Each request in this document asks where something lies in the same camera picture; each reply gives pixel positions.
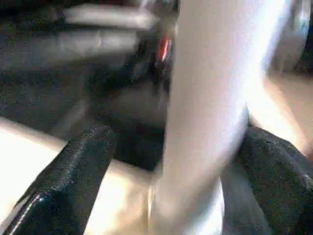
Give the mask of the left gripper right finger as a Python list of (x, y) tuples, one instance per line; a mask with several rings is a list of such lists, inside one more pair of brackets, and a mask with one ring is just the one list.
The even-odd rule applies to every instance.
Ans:
[(313, 165), (290, 142), (249, 126), (221, 180), (223, 234), (312, 234)]

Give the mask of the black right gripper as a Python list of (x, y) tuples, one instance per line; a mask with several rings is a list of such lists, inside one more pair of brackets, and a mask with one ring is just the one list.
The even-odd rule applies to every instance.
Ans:
[(176, 26), (157, 25), (139, 32), (138, 48), (124, 67), (123, 86), (149, 81), (153, 93), (169, 94), (176, 49)]

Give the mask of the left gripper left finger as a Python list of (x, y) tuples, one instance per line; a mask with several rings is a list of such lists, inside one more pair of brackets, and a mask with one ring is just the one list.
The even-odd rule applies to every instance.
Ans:
[(4, 221), (6, 235), (82, 235), (115, 153), (116, 134), (94, 125), (70, 140)]

